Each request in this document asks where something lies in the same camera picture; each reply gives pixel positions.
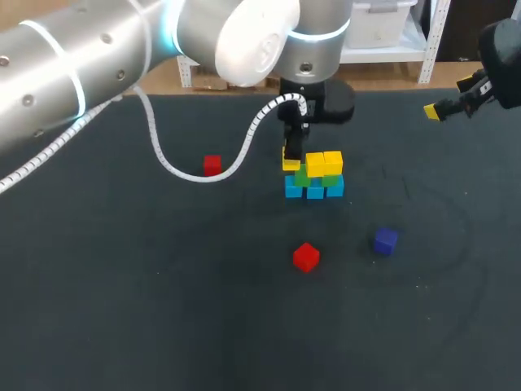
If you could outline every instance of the red cube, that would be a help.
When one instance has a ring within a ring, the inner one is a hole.
[[[293,265],[309,273],[320,260],[320,252],[309,243],[304,243],[293,253]]]
[[[205,156],[203,166],[205,177],[213,177],[222,173],[221,157],[219,155]]]

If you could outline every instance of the yellow block held by gripper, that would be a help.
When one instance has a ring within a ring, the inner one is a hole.
[[[308,178],[321,178],[324,176],[326,162],[322,152],[306,153],[306,174]]]
[[[344,160],[341,151],[324,152],[324,176],[342,175]]]
[[[429,104],[423,108],[425,110],[425,113],[427,114],[427,118],[429,120],[435,120],[439,121],[440,118],[438,117],[438,113],[436,112],[436,109],[434,108],[434,104]]]
[[[298,171],[300,169],[300,160],[284,159],[285,147],[282,147],[282,171]]]

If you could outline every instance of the background wall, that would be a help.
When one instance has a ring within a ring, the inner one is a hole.
[[[0,29],[70,4],[70,0],[0,0]]]

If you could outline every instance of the scratch mark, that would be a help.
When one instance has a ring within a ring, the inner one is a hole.
[[[407,182],[405,181],[404,177],[401,177],[401,181],[404,183],[405,194],[407,195],[407,198],[410,201],[411,198],[410,198],[410,192],[409,192],[409,187],[407,186]]]

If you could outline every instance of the yellow cube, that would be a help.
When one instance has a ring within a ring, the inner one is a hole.
[[[284,159],[285,147],[282,147],[282,171],[298,171],[300,169],[300,160]]]
[[[324,175],[342,175],[344,161],[342,160],[342,152],[324,152]]]
[[[306,172],[308,178],[321,178],[324,176],[326,162],[322,152],[306,153]]]

